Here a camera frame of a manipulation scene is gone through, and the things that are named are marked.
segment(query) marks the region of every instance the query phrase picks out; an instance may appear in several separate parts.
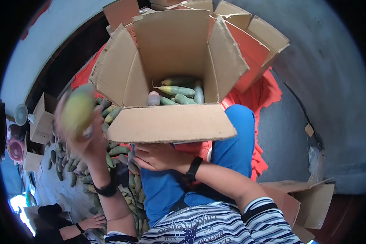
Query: striped shirt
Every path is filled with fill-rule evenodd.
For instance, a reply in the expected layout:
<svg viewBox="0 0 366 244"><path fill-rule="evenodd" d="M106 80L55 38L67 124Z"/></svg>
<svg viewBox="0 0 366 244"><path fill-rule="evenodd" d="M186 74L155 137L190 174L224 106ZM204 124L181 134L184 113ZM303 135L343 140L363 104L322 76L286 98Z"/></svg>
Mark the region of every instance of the striped shirt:
<svg viewBox="0 0 366 244"><path fill-rule="evenodd" d="M274 203L271 198L258 198L245 208L254 210L262 205ZM105 236L125 235L110 231ZM133 243L110 241L109 244ZM279 209L263 211L246 223L236 205L214 202L187 207L171 212L161 218L155 226L144 233L138 243L302 243L291 232L290 225Z"/></svg>

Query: cardboard box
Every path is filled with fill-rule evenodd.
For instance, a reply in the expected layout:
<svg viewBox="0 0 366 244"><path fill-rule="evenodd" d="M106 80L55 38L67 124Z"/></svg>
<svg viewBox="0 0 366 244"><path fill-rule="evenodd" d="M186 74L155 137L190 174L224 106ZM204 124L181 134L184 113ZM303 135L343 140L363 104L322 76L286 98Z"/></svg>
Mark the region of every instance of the cardboard box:
<svg viewBox="0 0 366 244"><path fill-rule="evenodd" d="M181 2L182 6L211 11L211 0L192 0ZM250 72L243 76L235 88L244 93L272 65L273 59L289 46L289 39L276 28L248 11L226 1L220 1L214 13L221 15L229 27L233 38L239 45L242 55L247 62ZM241 32L249 34L241 40Z"/></svg>
<svg viewBox="0 0 366 244"><path fill-rule="evenodd" d="M156 11L172 10L172 9L177 9L179 4L180 3L174 4L174 5L171 5L168 7L164 7L164 6L155 4L155 3L151 3L151 8Z"/></svg>
<svg viewBox="0 0 366 244"><path fill-rule="evenodd" d="M283 212L292 228L295 225L310 229L321 229L326 219L334 193L334 184L282 180L260 183Z"/></svg>
<svg viewBox="0 0 366 244"><path fill-rule="evenodd" d="M115 31L89 82L124 107L106 132L109 141L155 143L234 137L236 130L220 106L248 72L225 21L206 10L170 10L133 18L138 48L123 25ZM205 105L147 106L147 96L168 77L203 80Z"/></svg>
<svg viewBox="0 0 366 244"><path fill-rule="evenodd" d="M164 7L168 7L181 2L179 0L149 0L149 1L153 4L157 4Z"/></svg>
<svg viewBox="0 0 366 244"><path fill-rule="evenodd" d="M42 158L42 144L32 142L29 133L26 132L24 137L23 169L34 172L38 171Z"/></svg>
<svg viewBox="0 0 366 244"><path fill-rule="evenodd" d="M128 25L132 17L140 14L140 8L136 0L117 0L103 7L103 12L112 30L123 23Z"/></svg>
<svg viewBox="0 0 366 244"><path fill-rule="evenodd" d="M34 124L30 123L30 138L35 143L47 144L51 137L51 124L58 101L43 93L34 109Z"/></svg>

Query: hand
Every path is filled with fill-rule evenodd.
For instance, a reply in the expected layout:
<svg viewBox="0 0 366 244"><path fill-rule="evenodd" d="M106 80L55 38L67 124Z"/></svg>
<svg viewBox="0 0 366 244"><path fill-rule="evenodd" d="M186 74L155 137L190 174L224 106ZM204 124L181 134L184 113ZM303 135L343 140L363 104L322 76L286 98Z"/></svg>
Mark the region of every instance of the hand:
<svg viewBox="0 0 366 244"><path fill-rule="evenodd" d="M134 160L142 168L152 171L161 171L167 169L181 168L181 166L190 166L193 157L176 151L170 144L135 144Z"/></svg>
<svg viewBox="0 0 366 244"><path fill-rule="evenodd" d="M102 214L97 214L89 217L88 219L84 219L79 222L79 226L84 230L94 229L94 228L102 228L102 224L106 222L106 217L102 216Z"/></svg>
<svg viewBox="0 0 366 244"><path fill-rule="evenodd" d="M61 140L66 141L67 147L70 147L70 149L81 159L85 160L87 164L90 162L105 162L106 148L101 127L101 124L103 123L101 108L94 111L93 121L91 123L92 135L90 139L85 138L83 135L76 139L65 138L65 134L67 133L65 127L60 122L60 116L67 99L68 94L66 93L60 99L56 111L54 112L56 133L59 134Z"/></svg>

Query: box flap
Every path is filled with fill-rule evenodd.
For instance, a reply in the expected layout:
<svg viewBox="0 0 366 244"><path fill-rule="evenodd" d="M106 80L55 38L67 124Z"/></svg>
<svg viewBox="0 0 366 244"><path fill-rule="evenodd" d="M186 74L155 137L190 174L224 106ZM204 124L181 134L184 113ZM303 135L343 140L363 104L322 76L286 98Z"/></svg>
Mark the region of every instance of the box flap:
<svg viewBox="0 0 366 244"><path fill-rule="evenodd" d="M309 190L295 193L294 198L301 202L296 223L305 228L321 229L334 189L334 184L320 184Z"/></svg>
<svg viewBox="0 0 366 244"><path fill-rule="evenodd" d="M304 227L301 227L297 224L293 226L292 232L298 236L298 238L305 244L309 243L315 238L315 235L313 235L311 232L309 232Z"/></svg>
<svg viewBox="0 0 366 244"><path fill-rule="evenodd" d="M202 76L209 11L150 13L134 17L133 26L146 74L154 84L173 76Z"/></svg>
<svg viewBox="0 0 366 244"><path fill-rule="evenodd" d="M295 193L295 192L310 189L313 186L324 183L326 181L327 180L323 180L318 183L307 183L307 182L298 182L298 181L294 181L294 180L281 180L281 181L275 181L275 182L264 182L264 183L261 183L261 185L272 187L279 191L283 191L284 193Z"/></svg>
<svg viewBox="0 0 366 244"><path fill-rule="evenodd" d="M209 38L209 47L214 63L220 100L222 100L239 78L249 71L249 67L242 58L240 49L225 21L220 16L215 18Z"/></svg>
<svg viewBox="0 0 366 244"><path fill-rule="evenodd" d="M213 1L212 0L190 0L183 1L181 5L193 8L193 9L205 9L213 12Z"/></svg>
<svg viewBox="0 0 366 244"><path fill-rule="evenodd" d="M300 202L283 191L268 187L263 183L260 183L260 186L264 189L266 194L274 200L274 203L282 211L286 222L293 228L300 210Z"/></svg>
<svg viewBox="0 0 366 244"><path fill-rule="evenodd" d="M114 104L123 105L127 78L136 52L132 37L120 25L96 61L90 79L96 84L96 90Z"/></svg>
<svg viewBox="0 0 366 244"><path fill-rule="evenodd" d="M250 12L237 7L231 3L228 3L224 0L220 1L217 8L214 11L216 14L225 15L225 14L251 14Z"/></svg>
<svg viewBox="0 0 366 244"><path fill-rule="evenodd" d="M256 15L251 20L247 30L277 53L289 46L289 39L286 36Z"/></svg>
<svg viewBox="0 0 366 244"><path fill-rule="evenodd" d="M242 30L246 30L248 28L249 22L252 18L252 14L227 14L221 16L227 22Z"/></svg>
<svg viewBox="0 0 366 244"><path fill-rule="evenodd" d="M124 109L106 132L107 140L120 143L208 141L236 135L219 104Z"/></svg>
<svg viewBox="0 0 366 244"><path fill-rule="evenodd" d="M132 22L132 17L140 14L140 8L135 0L118 0L103 7L103 12L112 30L123 23Z"/></svg>

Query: blue pants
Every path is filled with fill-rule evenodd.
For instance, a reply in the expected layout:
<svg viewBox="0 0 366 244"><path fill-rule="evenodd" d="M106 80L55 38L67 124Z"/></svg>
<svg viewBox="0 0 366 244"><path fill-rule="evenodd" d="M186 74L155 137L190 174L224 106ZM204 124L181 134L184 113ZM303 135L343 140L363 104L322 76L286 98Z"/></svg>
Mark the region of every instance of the blue pants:
<svg viewBox="0 0 366 244"><path fill-rule="evenodd" d="M255 115L247 107L238 104L230 106L225 113L237 130L237 136L213 142L211 162L233 169L250 178L255 146ZM183 196L186 188L185 181L181 173L175 170L150 171L148 169L141 169L141 180L146 196L145 210L149 218L149 225L153 227ZM186 194L184 202L188 206L197 206L215 202L215 200L189 192Z"/></svg>

